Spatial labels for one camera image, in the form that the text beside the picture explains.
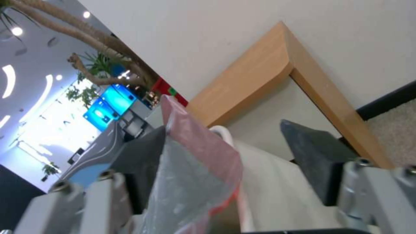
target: white wall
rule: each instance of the white wall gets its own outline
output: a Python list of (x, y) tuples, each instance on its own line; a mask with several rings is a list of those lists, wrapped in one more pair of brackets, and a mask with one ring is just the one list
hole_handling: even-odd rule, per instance
[(80, 2), (188, 99), (279, 20), (355, 108), (416, 77), (414, 0)]
[(58, 179), (56, 176), (49, 176), (45, 182), (42, 182), (41, 179), (45, 176), (42, 171), (43, 164), (18, 147), (13, 147), (2, 154), (0, 164), (44, 192), (47, 192)]

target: black baseboard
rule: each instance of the black baseboard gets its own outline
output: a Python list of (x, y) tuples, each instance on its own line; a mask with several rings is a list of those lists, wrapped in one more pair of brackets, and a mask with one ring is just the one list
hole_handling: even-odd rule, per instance
[(359, 108), (357, 113), (366, 121), (416, 98), (416, 81), (413, 81), (381, 98)]

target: blue screen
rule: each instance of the blue screen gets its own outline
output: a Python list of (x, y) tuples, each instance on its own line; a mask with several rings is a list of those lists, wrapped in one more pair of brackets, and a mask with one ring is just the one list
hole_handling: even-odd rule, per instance
[(123, 115), (136, 101), (136, 97), (123, 85), (112, 85), (101, 95), (119, 115)]
[(119, 115), (101, 98), (98, 98), (84, 114), (87, 119), (98, 130), (103, 132), (111, 121), (119, 119)]

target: ceiling light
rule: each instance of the ceiling light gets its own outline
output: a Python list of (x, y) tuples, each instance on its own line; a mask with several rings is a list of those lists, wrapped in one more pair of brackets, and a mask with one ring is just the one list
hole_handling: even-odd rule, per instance
[(21, 34), (23, 34), (23, 29), (21, 29), (20, 27), (14, 27), (12, 28), (12, 33), (15, 36), (20, 36)]
[(46, 76), (46, 87), (42, 93), (42, 96), (38, 99), (38, 101), (33, 105), (33, 107), (19, 120), (19, 122), (24, 122), (26, 119), (36, 111), (37, 108), (45, 101), (46, 97), (48, 96), (49, 92), (51, 91), (53, 83), (53, 76), (47, 75)]
[(0, 128), (2, 128), (7, 123), (7, 121), (9, 121), (9, 119), (10, 115), (4, 116), (3, 119), (0, 121)]
[(7, 87), (4, 91), (3, 98), (7, 98), (8, 96), (10, 96), (10, 94), (12, 94), (13, 88), (15, 87), (16, 73), (12, 65), (4, 66), (2, 69), (7, 76)]
[(83, 14), (84, 18), (88, 19), (91, 16), (91, 13), (89, 11), (84, 12)]

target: gray floor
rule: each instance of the gray floor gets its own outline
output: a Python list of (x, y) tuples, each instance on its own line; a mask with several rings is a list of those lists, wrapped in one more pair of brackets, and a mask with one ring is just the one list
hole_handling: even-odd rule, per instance
[(396, 166), (416, 164), (416, 100), (367, 121)]

